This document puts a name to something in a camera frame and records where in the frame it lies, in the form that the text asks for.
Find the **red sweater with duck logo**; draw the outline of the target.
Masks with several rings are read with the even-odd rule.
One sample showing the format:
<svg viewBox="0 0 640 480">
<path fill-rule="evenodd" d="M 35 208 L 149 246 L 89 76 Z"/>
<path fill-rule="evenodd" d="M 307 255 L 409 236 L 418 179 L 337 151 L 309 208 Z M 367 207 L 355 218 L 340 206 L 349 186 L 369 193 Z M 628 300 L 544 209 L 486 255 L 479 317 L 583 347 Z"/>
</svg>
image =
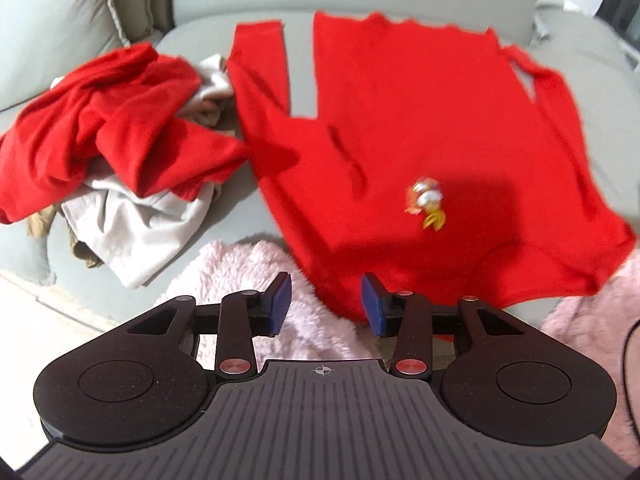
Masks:
<svg viewBox="0 0 640 480">
<path fill-rule="evenodd" d="M 595 294 L 636 246 L 594 182 L 563 76 L 492 30 L 312 20 L 317 114 L 296 117 L 279 21 L 228 70 L 254 175 L 319 299 L 362 323 L 364 274 L 436 304 Z"/>
</svg>

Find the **white garment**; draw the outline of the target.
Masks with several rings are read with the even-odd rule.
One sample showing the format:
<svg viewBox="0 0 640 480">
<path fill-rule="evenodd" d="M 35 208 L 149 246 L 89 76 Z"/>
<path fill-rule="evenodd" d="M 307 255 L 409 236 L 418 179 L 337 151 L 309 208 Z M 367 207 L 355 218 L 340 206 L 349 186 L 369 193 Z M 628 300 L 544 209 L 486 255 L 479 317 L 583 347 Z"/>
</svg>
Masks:
<svg viewBox="0 0 640 480">
<path fill-rule="evenodd" d="M 198 90 L 177 118 L 213 129 L 233 96 L 226 61 L 214 54 L 192 66 L 200 81 Z M 152 133 L 164 127 L 141 112 L 134 112 L 128 122 L 125 125 L 140 130 L 132 140 L 149 141 L 143 156 L 150 156 Z M 48 232 L 59 214 L 66 221 L 70 250 L 77 259 L 89 268 L 105 264 L 125 287 L 138 288 L 186 246 L 220 192 L 220 183 L 204 183 L 190 202 L 169 188 L 141 197 L 116 176 L 111 162 L 90 162 L 78 190 L 62 203 L 34 214 L 29 229 L 36 236 L 37 218 Z"/>
</svg>

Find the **pink fluffy rug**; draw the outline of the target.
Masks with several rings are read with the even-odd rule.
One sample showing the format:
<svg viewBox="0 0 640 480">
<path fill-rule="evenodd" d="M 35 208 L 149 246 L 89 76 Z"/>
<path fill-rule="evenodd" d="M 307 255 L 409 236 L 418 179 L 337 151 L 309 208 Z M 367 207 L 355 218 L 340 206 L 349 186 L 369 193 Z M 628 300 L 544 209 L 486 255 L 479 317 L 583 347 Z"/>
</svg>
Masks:
<svg viewBox="0 0 640 480">
<path fill-rule="evenodd" d="M 390 341 L 332 313 L 284 249 L 270 242 L 205 245 L 157 298 L 183 296 L 218 326 L 231 295 L 245 298 L 257 365 L 268 360 L 389 360 Z M 600 292 L 565 297 L 540 324 L 546 335 L 600 364 L 613 379 L 617 405 L 603 441 L 639 463 L 639 254 L 632 252 Z"/>
</svg>

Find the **crumpled red garment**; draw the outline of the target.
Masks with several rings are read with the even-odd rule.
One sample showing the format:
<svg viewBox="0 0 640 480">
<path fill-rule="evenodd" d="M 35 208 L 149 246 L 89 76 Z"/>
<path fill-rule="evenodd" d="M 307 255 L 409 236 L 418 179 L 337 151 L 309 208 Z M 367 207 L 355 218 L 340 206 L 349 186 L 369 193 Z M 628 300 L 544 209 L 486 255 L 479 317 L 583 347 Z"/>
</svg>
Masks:
<svg viewBox="0 0 640 480">
<path fill-rule="evenodd" d="M 233 136 L 179 117 L 201 85 L 183 58 L 137 44 L 68 73 L 29 103 L 1 138 L 1 221 L 62 202 L 104 159 L 139 197 L 170 191 L 192 202 L 247 160 Z"/>
</svg>

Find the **tan garment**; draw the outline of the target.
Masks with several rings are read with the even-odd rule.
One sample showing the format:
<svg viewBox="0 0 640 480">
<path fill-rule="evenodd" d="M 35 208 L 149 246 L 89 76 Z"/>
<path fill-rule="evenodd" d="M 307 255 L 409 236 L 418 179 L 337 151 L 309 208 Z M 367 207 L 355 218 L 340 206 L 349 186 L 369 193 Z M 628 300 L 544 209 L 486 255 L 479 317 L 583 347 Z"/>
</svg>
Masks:
<svg viewBox="0 0 640 480">
<path fill-rule="evenodd" d="M 87 269 L 103 266 L 102 259 L 77 237 L 60 204 L 47 206 L 28 216 L 26 232 L 40 242 L 53 240 L 52 247 L 57 252 L 62 252 L 62 247 L 65 246 L 68 254 L 82 262 Z"/>
</svg>

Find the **grey fabric sofa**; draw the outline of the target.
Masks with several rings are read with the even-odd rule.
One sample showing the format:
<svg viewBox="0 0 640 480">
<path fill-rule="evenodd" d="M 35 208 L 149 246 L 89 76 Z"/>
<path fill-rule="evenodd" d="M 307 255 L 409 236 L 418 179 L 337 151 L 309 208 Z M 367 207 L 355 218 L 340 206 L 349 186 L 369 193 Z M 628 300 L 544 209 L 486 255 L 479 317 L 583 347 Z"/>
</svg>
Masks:
<svg viewBox="0 0 640 480">
<path fill-rule="evenodd" d="M 317 10 L 494 28 L 560 70 L 579 103 L 591 168 L 610 206 L 639 220 L 639 83 L 612 29 L 539 0 L 114 0 L 129 42 L 192 60 L 227 51 L 240 21 L 282 18 L 293 47 L 294 107 L 314 111 L 310 21 Z"/>
</svg>

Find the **grey sofa back cushion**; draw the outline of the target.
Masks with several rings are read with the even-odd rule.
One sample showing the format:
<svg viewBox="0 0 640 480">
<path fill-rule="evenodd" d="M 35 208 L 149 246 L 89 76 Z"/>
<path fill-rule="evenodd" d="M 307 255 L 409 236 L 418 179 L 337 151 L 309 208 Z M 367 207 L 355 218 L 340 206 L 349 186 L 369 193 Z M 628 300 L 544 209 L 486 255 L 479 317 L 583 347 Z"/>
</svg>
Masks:
<svg viewBox="0 0 640 480">
<path fill-rule="evenodd" d="M 1 108 L 129 44 L 114 0 L 1 0 Z"/>
</svg>

